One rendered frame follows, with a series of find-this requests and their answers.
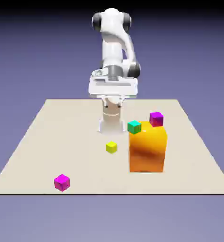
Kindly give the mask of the small yellow cube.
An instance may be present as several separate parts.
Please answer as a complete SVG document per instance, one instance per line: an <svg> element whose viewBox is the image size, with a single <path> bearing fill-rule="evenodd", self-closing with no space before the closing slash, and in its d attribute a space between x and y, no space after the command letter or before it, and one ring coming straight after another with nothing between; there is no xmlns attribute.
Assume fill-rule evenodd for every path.
<svg viewBox="0 0 224 242"><path fill-rule="evenodd" d="M114 153L118 150L118 145L116 142L110 141L106 144L106 151L109 153Z"/></svg>

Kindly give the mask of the large orange box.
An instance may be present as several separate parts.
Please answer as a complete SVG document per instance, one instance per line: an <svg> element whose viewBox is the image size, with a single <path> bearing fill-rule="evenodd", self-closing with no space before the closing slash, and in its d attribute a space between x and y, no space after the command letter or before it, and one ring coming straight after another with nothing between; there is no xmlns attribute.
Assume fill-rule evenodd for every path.
<svg viewBox="0 0 224 242"><path fill-rule="evenodd" d="M141 132L129 134L130 172L162 172L167 146L167 134L163 126L154 127L141 121Z"/></svg>

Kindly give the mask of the small green cube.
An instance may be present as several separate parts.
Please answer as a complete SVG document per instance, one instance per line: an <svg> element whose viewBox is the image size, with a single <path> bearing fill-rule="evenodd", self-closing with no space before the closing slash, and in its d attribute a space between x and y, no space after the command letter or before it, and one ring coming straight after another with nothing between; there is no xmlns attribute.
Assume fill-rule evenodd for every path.
<svg viewBox="0 0 224 242"><path fill-rule="evenodd" d="M141 132L142 130L142 124L137 121L137 120L133 120L127 123L127 131L133 135Z"/></svg>

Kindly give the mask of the small purple cube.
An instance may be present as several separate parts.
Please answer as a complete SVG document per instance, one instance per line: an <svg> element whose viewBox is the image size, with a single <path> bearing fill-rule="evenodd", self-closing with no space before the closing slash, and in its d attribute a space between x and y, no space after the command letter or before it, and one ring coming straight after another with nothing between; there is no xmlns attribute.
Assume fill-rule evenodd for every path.
<svg viewBox="0 0 224 242"><path fill-rule="evenodd" d="M160 112L152 112L150 113L149 123L153 127L163 126L164 116Z"/></svg>

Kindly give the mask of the small magenta cube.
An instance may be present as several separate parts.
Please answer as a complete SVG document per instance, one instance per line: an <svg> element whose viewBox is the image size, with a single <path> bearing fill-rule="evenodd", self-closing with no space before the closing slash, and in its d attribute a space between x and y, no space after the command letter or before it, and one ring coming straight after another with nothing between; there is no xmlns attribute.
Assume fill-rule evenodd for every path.
<svg viewBox="0 0 224 242"><path fill-rule="evenodd" d="M54 179L54 186L61 192L64 192L70 187L70 178L64 174L60 174Z"/></svg>

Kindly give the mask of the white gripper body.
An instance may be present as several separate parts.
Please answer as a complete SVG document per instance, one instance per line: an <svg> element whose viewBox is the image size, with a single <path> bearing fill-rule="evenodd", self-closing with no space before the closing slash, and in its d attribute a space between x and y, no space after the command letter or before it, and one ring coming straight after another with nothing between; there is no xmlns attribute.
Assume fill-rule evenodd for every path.
<svg viewBox="0 0 224 242"><path fill-rule="evenodd" d="M108 76L91 76L88 93L91 97L124 96L133 98L138 94L138 79L119 76L118 80L111 81Z"/></svg>

